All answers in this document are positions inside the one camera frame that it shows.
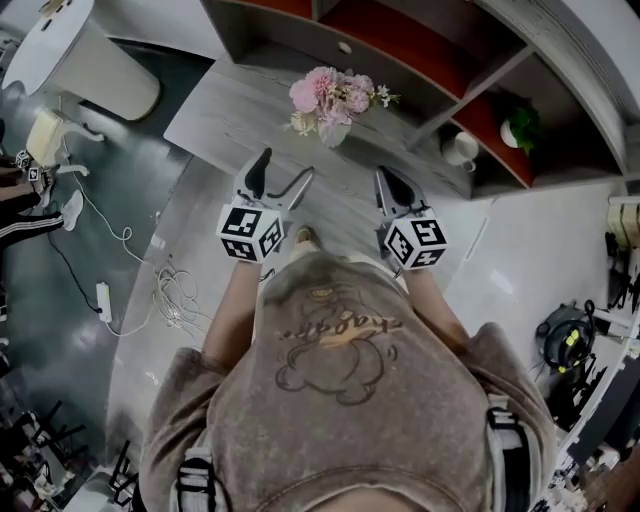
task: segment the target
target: white wall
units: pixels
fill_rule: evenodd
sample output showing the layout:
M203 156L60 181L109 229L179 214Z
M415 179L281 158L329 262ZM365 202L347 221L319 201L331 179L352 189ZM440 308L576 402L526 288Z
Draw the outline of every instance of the white wall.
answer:
M24 36L44 0L12 0L0 27ZM158 44L217 59L222 43L200 0L95 0L92 19L110 37Z
M616 85L627 113L640 120L640 18L625 0L557 1L582 24L573 27L576 34Z

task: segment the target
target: white sneaker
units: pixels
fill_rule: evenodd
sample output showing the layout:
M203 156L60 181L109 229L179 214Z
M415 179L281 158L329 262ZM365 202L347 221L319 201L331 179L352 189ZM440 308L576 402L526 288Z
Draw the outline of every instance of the white sneaker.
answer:
M82 197L82 192L76 190L71 199L62 207L62 225L64 229L73 231L73 228L76 227L76 221L80 213L82 213L82 208L84 208L84 198Z

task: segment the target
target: pink flowers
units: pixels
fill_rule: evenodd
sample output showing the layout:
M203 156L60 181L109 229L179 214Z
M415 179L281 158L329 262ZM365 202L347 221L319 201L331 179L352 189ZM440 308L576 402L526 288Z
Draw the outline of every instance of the pink flowers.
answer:
M317 131L322 143L332 148L347 136L354 116L374 103L386 108L399 98L389 94L385 86L376 91L366 75L353 76L351 70L340 73L327 67L307 73L291 86L289 96L296 108L289 126L304 136Z

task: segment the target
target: white cup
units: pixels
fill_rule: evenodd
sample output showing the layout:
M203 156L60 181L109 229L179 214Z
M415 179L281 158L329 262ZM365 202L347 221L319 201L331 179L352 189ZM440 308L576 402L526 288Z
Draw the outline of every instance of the white cup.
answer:
M461 166L465 171L476 169L473 159L478 156L478 142L466 132L460 132L442 145L442 156L451 165Z

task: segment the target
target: white stool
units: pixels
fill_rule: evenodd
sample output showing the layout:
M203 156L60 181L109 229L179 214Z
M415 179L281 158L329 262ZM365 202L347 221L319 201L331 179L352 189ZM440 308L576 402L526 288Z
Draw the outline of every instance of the white stool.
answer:
M91 133L61 112L44 109L38 114L29 132L27 151L40 167L53 167L56 165L56 153L60 149L62 138L72 132L94 142L104 141L104 135ZM67 172L79 172L83 176L89 174L83 165L63 165L57 170L58 174Z

